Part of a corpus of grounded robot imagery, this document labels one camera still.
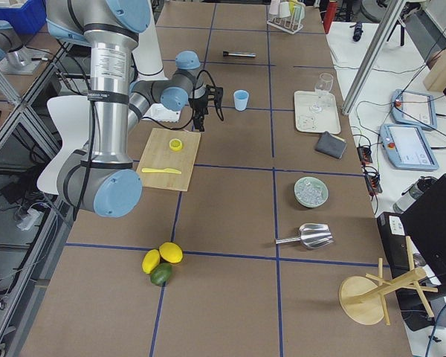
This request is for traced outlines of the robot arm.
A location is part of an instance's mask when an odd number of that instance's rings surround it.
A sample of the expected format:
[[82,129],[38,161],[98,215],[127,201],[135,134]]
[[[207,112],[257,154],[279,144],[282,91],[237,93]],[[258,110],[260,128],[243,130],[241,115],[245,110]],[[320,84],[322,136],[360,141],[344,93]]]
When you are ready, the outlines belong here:
[[27,47],[13,26],[0,20],[0,70],[3,73],[32,75],[39,64],[47,61],[44,52]]
[[202,130],[207,107],[222,107],[223,90],[193,51],[179,53],[174,74],[163,76],[149,1],[48,1],[46,14],[50,35],[91,50],[88,140],[60,168],[58,193],[75,210],[125,216],[142,193],[129,132],[155,104],[173,112],[190,106]]

